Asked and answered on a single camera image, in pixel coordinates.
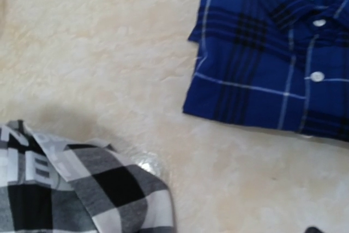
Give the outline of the blue plaid shirt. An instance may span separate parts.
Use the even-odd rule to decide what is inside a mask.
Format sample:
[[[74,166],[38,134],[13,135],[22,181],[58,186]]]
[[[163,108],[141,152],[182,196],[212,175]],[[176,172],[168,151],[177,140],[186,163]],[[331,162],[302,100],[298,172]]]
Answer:
[[[183,112],[348,140],[348,0],[200,0]]]

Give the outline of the black white checked shirt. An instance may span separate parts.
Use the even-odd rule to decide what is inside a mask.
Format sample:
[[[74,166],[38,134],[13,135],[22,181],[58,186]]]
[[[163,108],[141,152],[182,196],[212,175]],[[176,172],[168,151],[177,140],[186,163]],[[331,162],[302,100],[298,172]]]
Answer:
[[[1,125],[1,232],[175,232],[158,176],[108,143]]]

